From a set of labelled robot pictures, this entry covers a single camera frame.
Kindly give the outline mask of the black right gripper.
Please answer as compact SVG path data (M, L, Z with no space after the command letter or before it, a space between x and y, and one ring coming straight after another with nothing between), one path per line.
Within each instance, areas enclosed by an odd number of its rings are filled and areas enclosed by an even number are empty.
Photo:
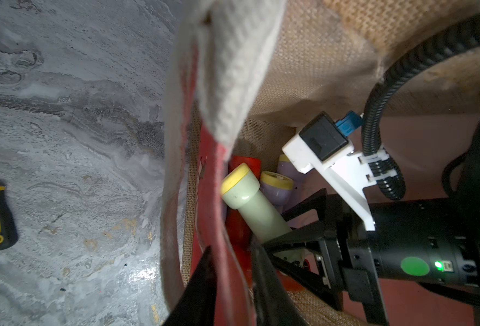
M437 295L480 307L480 225L466 221L446 198L371 207L373 231L338 197L324 197L319 221L263 245L268 253L306 249L321 255L320 274L275 255L271 263L336 311L343 292L363 305L369 323L387 325L380 279L412 281Z

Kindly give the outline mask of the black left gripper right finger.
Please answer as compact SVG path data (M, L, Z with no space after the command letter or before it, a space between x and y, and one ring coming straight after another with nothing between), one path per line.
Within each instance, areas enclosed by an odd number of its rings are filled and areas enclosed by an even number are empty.
M257 325L307 325L297 311L261 245L251 252L252 283Z

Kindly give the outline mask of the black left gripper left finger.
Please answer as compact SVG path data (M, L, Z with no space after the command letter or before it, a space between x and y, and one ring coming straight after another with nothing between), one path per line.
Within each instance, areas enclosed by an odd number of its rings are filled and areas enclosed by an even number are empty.
M179 302L164 325L213 325L217 296L217 274L208 246Z

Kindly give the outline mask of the purple flashlight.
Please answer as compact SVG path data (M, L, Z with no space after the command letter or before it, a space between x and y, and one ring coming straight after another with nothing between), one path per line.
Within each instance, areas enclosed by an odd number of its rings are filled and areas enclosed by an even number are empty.
M278 173L263 171L260 174L260 191L279 213L288 203L294 189L294 181Z
M278 159L278 173L293 180L294 183L304 183L307 175L300 173L285 154Z

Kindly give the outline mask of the pale green flashlight front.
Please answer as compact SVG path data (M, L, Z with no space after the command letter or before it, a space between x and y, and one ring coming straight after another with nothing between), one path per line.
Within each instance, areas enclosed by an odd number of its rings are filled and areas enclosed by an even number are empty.
M246 163L240 164L222 181L221 197L239 212L259 243L288 234L292 228L260 190L260 182Z

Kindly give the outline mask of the jute and red tote bag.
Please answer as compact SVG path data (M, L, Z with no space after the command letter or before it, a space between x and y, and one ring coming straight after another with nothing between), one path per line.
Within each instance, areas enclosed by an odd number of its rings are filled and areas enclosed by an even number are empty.
M218 304L211 321L251 325L253 310L220 217L218 177L264 80L278 40L285 1L191 1L179 27L165 91L166 172L161 211L161 279L174 310L184 284L177 245L177 201L185 156L185 129L194 98L210 133L204 214Z

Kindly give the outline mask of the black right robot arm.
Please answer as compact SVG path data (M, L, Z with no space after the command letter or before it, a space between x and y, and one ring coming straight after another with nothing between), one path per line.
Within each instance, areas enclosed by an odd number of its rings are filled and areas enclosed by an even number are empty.
M423 40L480 13L480 1L291 1L250 117L300 127L320 111L362 111L385 72ZM409 80L389 100L381 138L406 199L443 193L445 161L480 116L480 48Z

